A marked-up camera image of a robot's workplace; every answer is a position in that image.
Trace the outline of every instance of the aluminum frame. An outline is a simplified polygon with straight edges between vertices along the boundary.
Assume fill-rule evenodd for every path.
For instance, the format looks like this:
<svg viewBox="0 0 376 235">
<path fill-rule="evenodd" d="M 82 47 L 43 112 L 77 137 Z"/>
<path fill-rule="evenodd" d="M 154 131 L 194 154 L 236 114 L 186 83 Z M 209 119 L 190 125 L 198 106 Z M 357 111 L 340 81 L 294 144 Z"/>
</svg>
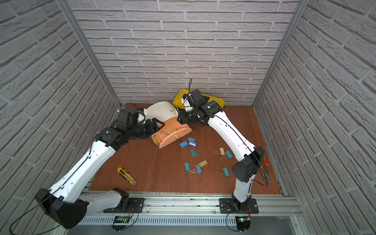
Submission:
<svg viewBox="0 0 376 235">
<path fill-rule="evenodd" d="M 117 97 L 114 89 L 112 88 L 105 71 L 103 70 L 102 66 L 99 63 L 97 56 L 95 55 L 93 49 L 90 46 L 88 39 L 86 38 L 80 24 L 78 23 L 76 17 L 73 14 L 72 9 L 70 8 L 68 2 L 66 0 L 56 0 L 61 12 L 64 14 L 65 18 L 67 19 L 69 25 L 71 26 L 73 32 L 75 33 L 78 41 L 81 43 L 81 46 L 85 53 L 87 54 L 89 60 L 93 64 L 93 67 L 97 71 L 99 78 L 102 80 L 105 88 L 107 89 L 108 93 L 111 96 L 111 99 L 114 101 L 118 108 L 121 107 L 121 103 L 119 98 Z"/>
<path fill-rule="evenodd" d="M 263 94 L 265 87 L 268 84 L 274 69 L 277 67 L 278 62 L 282 58 L 283 52 L 285 51 L 287 44 L 290 42 L 290 39 L 293 36 L 293 33 L 294 33 L 297 25 L 299 24 L 299 21 L 300 21 L 302 15 L 303 15 L 304 10 L 306 9 L 308 3 L 309 3 L 309 0 L 300 0 L 298 6 L 296 7 L 293 18 L 291 19 L 291 21 L 290 21 L 290 23 L 287 27 L 287 30 L 286 30 L 283 38 L 282 38 L 281 44 L 279 45 L 277 52 L 274 55 L 274 58 L 273 58 L 271 65 L 268 69 L 268 72 L 266 73 L 265 79 L 262 82 L 259 91 L 257 92 L 256 98 L 255 98 L 255 100 L 252 104 L 253 107 L 255 107 L 257 105 L 257 103 L 259 102 L 261 95 Z"/>
</svg>

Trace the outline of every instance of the yellow container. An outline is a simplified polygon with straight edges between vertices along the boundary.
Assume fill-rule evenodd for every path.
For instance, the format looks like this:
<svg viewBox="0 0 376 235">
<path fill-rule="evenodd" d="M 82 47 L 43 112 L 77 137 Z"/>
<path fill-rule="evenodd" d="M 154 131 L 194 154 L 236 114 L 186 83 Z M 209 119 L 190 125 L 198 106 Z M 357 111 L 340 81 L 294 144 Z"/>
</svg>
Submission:
<svg viewBox="0 0 376 235">
<path fill-rule="evenodd" d="M 177 96 L 175 97 L 174 101 L 172 102 L 172 105 L 175 106 L 175 107 L 184 109 L 184 105 L 183 105 L 181 99 L 182 99 L 184 94 L 188 94 L 188 93 L 189 93 L 189 91 L 187 89 L 182 89 L 179 92 L 179 94 L 177 94 Z M 219 106 L 221 106 L 222 108 L 224 107 L 224 101 L 222 99 L 214 97 L 214 96 L 208 96 L 208 95 L 205 95 L 205 94 L 202 94 L 202 95 L 209 97 L 208 102 L 214 100 L 219 104 Z"/>
</svg>

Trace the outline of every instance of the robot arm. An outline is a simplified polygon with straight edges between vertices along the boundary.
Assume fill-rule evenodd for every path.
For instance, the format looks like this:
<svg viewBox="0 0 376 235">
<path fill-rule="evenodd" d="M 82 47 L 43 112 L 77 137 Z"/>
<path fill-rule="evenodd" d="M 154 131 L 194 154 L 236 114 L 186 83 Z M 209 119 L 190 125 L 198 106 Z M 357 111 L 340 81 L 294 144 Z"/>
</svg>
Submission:
<svg viewBox="0 0 376 235">
<path fill-rule="evenodd" d="M 198 89 L 182 98 L 185 110 L 179 111 L 177 120 L 181 123 L 203 123 L 211 126 L 227 143 L 238 163 L 232 167 L 236 185 L 232 194 L 232 206 L 235 211 L 243 211 L 251 197 L 252 181 L 261 167 L 264 149 L 255 147 L 230 122 L 227 115 L 215 101 L 207 100 Z"/>
<path fill-rule="evenodd" d="M 94 212 L 127 206 L 128 194 L 120 189 L 81 197 L 80 194 L 97 170 L 129 139 L 146 139 L 164 125 L 156 118 L 145 120 L 141 110 L 121 109 L 119 118 L 95 137 L 90 149 L 61 180 L 50 189 L 42 188 L 37 192 L 36 201 L 66 229 Z"/>
</svg>

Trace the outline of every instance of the brick wall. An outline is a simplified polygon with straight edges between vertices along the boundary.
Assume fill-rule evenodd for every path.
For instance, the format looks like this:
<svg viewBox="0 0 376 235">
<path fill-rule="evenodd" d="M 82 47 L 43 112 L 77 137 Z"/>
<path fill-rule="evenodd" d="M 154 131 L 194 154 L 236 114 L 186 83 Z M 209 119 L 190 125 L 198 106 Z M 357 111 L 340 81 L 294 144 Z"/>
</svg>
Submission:
<svg viewBox="0 0 376 235">
<path fill-rule="evenodd" d="M 70 0 L 121 102 L 251 105 L 298 1 Z"/>
<path fill-rule="evenodd" d="M 255 107 L 312 234 L 376 231 L 375 7 L 311 0 Z"/>
<path fill-rule="evenodd" d="M 0 234 L 65 175 L 115 111 L 55 1 L 0 3 Z M 50 229 L 36 209 L 15 233 Z"/>
</svg>

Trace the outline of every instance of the wooden floor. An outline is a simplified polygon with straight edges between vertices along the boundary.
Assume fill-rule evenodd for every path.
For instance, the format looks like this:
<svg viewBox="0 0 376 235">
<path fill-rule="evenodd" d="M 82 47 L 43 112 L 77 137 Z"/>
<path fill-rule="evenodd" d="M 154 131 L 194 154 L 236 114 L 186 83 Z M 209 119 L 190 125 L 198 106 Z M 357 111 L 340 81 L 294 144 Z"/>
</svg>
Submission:
<svg viewBox="0 0 376 235">
<path fill-rule="evenodd" d="M 147 108 L 150 105 L 137 104 L 137 106 Z M 226 106 L 224 111 L 244 137 L 255 146 L 262 146 L 265 149 L 256 116 L 251 106 Z M 220 154 L 212 154 L 212 151 L 216 151 L 220 147 L 224 147 L 225 151 L 230 150 L 230 148 L 213 128 L 195 124 L 189 124 L 189 126 L 195 133 L 196 149 L 203 148 L 203 151 L 199 153 L 200 157 L 208 162 L 208 165 L 202 168 L 202 174 L 189 175 L 185 170 L 185 162 L 192 166 L 200 162 L 198 157 L 193 158 L 192 155 L 188 155 L 185 150 L 180 148 L 179 143 L 186 140 L 187 136 L 162 149 L 159 149 L 151 138 L 130 140 L 98 170 L 91 183 L 90 190 L 107 191 L 113 188 L 121 188 L 124 191 L 137 192 L 233 193 L 235 176 L 232 174 L 231 167 L 236 164 L 237 160 L 232 158 L 221 161 Z M 272 182 L 267 187 L 254 182 L 251 193 L 280 194 L 273 166 L 267 153 L 265 157 L 269 163 L 268 175 Z M 133 186 L 122 178 L 117 172 L 118 167 L 128 170 L 137 181 L 137 185 Z M 227 167 L 230 176 L 215 176 L 215 173 L 222 171 L 223 167 Z M 255 179 L 263 184 L 266 183 L 262 180 L 260 171 Z"/>
</svg>

